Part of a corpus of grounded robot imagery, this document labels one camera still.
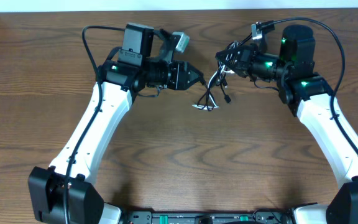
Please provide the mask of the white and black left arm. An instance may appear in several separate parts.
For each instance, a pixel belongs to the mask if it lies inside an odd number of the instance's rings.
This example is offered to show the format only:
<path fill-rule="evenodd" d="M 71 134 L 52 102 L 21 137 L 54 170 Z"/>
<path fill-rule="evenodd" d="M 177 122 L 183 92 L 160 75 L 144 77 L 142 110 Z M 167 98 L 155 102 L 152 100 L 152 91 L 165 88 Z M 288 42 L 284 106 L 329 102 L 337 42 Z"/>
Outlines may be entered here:
<path fill-rule="evenodd" d="M 121 119 L 146 87 L 187 90 L 203 83 L 190 63 L 175 60 L 189 43 L 184 32 L 128 23 L 123 43 L 101 65 L 89 104 L 68 142 L 50 165 L 34 167 L 28 186 L 34 217 L 43 223 L 120 223 L 122 210 L 95 189 L 101 160 Z"/>

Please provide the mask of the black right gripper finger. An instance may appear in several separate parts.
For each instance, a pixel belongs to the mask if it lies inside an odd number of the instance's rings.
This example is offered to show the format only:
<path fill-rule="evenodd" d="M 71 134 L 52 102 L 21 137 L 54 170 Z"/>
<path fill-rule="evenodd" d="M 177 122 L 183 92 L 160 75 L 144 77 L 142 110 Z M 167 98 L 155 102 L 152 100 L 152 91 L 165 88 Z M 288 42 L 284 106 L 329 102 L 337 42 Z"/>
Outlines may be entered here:
<path fill-rule="evenodd" d="M 215 58 L 219 61 L 232 60 L 237 57 L 238 51 L 238 47 L 231 47 L 229 49 L 217 52 Z"/>
<path fill-rule="evenodd" d="M 231 69 L 232 58 L 226 58 L 224 60 L 218 60 L 218 74 L 219 75 L 236 75 L 236 72 Z"/>

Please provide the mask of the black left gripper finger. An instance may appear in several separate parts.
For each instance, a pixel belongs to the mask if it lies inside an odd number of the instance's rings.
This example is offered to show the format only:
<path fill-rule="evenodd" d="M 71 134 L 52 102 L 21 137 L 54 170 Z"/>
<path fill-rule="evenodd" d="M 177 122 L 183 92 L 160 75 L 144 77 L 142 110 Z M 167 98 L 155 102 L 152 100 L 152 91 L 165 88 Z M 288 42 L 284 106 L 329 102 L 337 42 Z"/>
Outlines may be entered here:
<path fill-rule="evenodd" d="M 203 77 L 203 73 L 189 62 L 187 63 L 187 73 L 190 78 Z"/>
<path fill-rule="evenodd" d="M 204 78 L 203 77 L 198 77 L 198 78 L 194 78 L 194 79 L 190 79 L 188 78 L 185 83 L 183 84 L 183 89 L 187 90 L 190 87 L 192 87 L 193 85 L 200 83 L 204 86 Z"/>

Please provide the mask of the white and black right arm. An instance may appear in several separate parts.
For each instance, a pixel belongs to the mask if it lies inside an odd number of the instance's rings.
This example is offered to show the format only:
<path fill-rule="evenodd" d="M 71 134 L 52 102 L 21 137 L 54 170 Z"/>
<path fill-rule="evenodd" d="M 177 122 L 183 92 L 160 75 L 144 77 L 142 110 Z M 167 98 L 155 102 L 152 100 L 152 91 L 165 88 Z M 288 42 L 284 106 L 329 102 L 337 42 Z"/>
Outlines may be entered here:
<path fill-rule="evenodd" d="M 278 55 L 266 52 L 274 22 L 252 26 L 253 43 L 237 44 L 216 59 L 240 77 L 275 82 L 281 101 L 313 135 L 329 162 L 338 193 L 328 205 L 300 205 L 274 213 L 278 223 L 358 223 L 358 135 L 337 102 L 337 89 L 314 71 L 313 30 L 299 19 L 284 28 Z"/>

